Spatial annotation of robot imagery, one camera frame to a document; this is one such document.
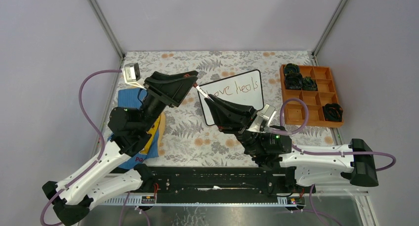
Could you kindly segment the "black framed whiteboard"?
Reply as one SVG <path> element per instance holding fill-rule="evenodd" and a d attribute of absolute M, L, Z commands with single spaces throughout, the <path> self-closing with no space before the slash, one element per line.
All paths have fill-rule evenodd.
<path fill-rule="evenodd" d="M 256 110 L 264 107 L 261 72 L 257 69 L 200 85 L 200 89 L 205 94 L 253 106 Z"/>

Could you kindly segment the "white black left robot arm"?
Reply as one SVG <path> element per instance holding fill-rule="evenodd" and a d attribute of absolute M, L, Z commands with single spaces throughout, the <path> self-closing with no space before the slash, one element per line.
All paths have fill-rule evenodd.
<path fill-rule="evenodd" d="M 164 109 L 178 107 L 198 78 L 197 71 L 189 71 L 174 75 L 154 72 L 143 79 L 136 68 L 128 68 L 122 75 L 126 84 L 147 92 L 141 106 L 114 108 L 108 122 L 113 135 L 109 140 L 101 138 L 99 152 L 65 179 L 42 186 L 47 206 L 53 208 L 61 225 L 78 223 L 114 196 L 137 189 L 147 192 L 153 187 L 145 165 L 108 181 L 103 178 L 145 148 L 152 138 L 149 131 Z"/>

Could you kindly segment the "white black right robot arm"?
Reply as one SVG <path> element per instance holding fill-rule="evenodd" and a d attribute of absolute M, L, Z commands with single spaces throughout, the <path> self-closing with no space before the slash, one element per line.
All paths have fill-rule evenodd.
<path fill-rule="evenodd" d="M 294 145 L 291 132 L 283 126 L 272 126 L 275 107 L 265 105 L 257 111 L 249 105 L 232 103 L 214 95 L 206 97 L 214 124 L 224 134 L 232 134 L 244 153 L 263 170 L 290 168 L 293 173 L 283 179 L 290 192 L 302 186 L 346 179 L 351 185 L 378 186 L 374 155 L 362 139 L 330 147 Z"/>

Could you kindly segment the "floral patterned table mat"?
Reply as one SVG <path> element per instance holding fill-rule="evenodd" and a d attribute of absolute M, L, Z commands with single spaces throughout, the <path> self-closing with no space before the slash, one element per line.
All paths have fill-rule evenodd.
<path fill-rule="evenodd" d="M 131 51 L 125 64 L 138 63 L 142 77 L 158 71 L 177 74 L 197 70 L 205 84 L 251 70 L 261 73 L 264 103 L 280 108 L 283 99 L 280 67 L 283 64 L 311 65 L 306 51 Z M 220 133 L 204 120 L 196 90 L 191 90 L 177 108 L 166 108 L 160 129 L 153 132 L 152 145 L 121 164 L 131 169 L 148 166 L 254 166 L 250 156 L 233 135 Z"/>

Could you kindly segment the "blue cartoon cloth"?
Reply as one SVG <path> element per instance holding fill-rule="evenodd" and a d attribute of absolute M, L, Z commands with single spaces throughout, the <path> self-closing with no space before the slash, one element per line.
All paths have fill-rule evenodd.
<path fill-rule="evenodd" d="M 143 100 L 146 96 L 146 90 L 140 88 L 119 90 L 117 93 L 117 106 L 138 109 L 142 106 Z M 161 113 L 151 129 L 148 131 L 151 135 L 151 139 L 147 142 L 145 147 L 141 151 L 137 152 L 133 157 L 116 167 L 112 172 L 124 173 L 133 169 L 135 165 L 144 163 L 147 159 L 159 157 L 159 144 L 164 130 L 165 115 L 164 113 Z"/>

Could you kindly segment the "orange compartment tray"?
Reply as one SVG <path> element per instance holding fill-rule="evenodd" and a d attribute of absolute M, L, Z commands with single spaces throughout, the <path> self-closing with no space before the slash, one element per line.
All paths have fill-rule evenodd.
<path fill-rule="evenodd" d="M 286 88 L 285 74 L 283 64 L 280 68 L 280 79 L 283 101 L 290 98 L 302 100 L 308 108 L 309 116 L 307 126 L 339 128 L 344 121 L 327 120 L 324 115 L 323 107 L 326 104 L 339 104 L 337 91 L 335 88 L 333 75 L 330 67 L 327 66 L 300 66 L 302 76 L 311 77 L 318 85 L 316 91 L 310 90 L 290 90 Z"/>

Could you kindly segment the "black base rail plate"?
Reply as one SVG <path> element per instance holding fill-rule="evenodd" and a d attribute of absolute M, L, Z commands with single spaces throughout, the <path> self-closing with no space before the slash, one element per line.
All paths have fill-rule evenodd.
<path fill-rule="evenodd" d="M 294 168 L 257 167 L 148 168 L 149 179 L 135 193 L 156 196 L 158 204 L 263 204 L 278 197 L 299 198 L 310 187 L 297 185 Z"/>

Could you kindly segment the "left aluminium frame post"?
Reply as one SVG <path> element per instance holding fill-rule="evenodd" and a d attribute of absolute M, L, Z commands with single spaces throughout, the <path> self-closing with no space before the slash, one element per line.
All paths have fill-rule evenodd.
<path fill-rule="evenodd" d="M 108 38 L 112 48 L 116 52 L 117 56 L 123 60 L 125 57 L 125 52 L 123 51 L 120 43 L 118 42 L 117 37 L 115 36 L 110 24 L 108 23 L 105 14 L 103 13 L 99 3 L 97 0 L 87 0 L 89 3 L 93 13 L 95 14 L 96 18 L 100 26 L 102 27 L 106 37 Z"/>

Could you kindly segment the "aluminium frame post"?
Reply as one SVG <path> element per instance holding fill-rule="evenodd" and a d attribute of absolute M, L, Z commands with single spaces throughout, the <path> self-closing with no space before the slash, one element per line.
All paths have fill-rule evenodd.
<path fill-rule="evenodd" d="M 311 55 L 314 59 L 317 58 L 317 55 L 321 51 L 326 39 L 328 38 L 329 34 L 331 33 L 332 29 L 334 28 L 337 20 L 339 19 L 341 13 L 343 12 L 344 8 L 346 7 L 346 4 L 349 2 L 349 0 L 339 0 L 339 3 L 337 4 L 331 18 L 329 19 L 323 33 L 320 36 L 320 39 L 314 46 Z"/>
<path fill-rule="evenodd" d="M 120 43 L 118 42 L 117 37 L 115 36 L 110 24 L 108 23 L 105 14 L 103 13 L 99 3 L 97 0 L 87 0 L 89 3 L 93 13 L 95 14 L 96 18 L 100 26 L 102 27 L 106 37 L 108 38 L 112 48 L 116 52 L 117 56 L 123 60 L 125 57 L 125 52 L 123 51 Z"/>

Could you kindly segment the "right aluminium frame post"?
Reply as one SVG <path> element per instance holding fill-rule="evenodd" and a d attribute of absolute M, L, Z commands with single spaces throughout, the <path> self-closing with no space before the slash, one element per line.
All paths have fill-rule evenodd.
<path fill-rule="evenodd" d="M 332 29 L 334 28 L 337 20 L 339 19 L 341 13 L 343 12 L 344 8 L 346 7 L 346 4 L 349 2 L 349 0 L 339 0 L 339 3 L 337 4 L 331 18 L 329 19 L 323 33 L 320 36 L 320 39 L 314 46 L 311 55 L 314 59 L 317 58 L 317 55 L 321 51 L 326 39 L 328 38 L 329 34 L 331 33 Z"/>

